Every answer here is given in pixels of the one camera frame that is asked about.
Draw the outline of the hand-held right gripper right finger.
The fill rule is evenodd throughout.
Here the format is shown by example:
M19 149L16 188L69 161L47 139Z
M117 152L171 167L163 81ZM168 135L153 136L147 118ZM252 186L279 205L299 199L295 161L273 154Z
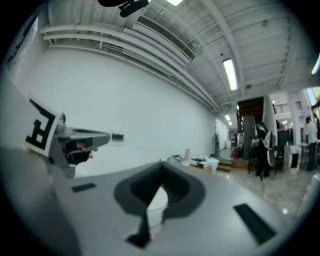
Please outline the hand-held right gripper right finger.
M172 167L198 180L205 197L189 216L165 220L152 241L158 256L254 256L262 246L234 209L249 206L276 234L288 226L287 219L263 198L231 178L209 174L178 163Z

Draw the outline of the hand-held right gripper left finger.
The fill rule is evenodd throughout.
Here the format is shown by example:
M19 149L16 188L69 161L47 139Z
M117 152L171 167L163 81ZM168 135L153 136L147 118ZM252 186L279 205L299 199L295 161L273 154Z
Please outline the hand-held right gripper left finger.
M65 178L53 169L54 188L71 222L82 256L161 256L152 240L147 208L163 164L151 163L105 175Z

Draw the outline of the person's left hand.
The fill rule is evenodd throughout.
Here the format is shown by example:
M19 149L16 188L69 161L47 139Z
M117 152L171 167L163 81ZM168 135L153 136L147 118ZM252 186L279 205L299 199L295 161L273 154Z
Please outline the person's left hand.
M82 142L82 141L77 141L76 142L76 147L77 147L77 149L80 149L80 150L82 150L82 151L85 151L85 143L84 142ZM98 149L97 148L95 148L95 149L93 149L89 154L88 154L88 159L92 159L93 158L93 152L97 152L98 151Z

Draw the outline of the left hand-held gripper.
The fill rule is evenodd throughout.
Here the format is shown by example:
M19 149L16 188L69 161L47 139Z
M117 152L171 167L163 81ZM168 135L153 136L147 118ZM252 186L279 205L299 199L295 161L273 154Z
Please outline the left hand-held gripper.
M60 167L68 179L73 179L76 171L75 165L68 162L67 149L95 150L111 139L107 132L66 127L63 113L53 110L32 94L27 96L27 101L35 111L31 131L25 139L27 147Z

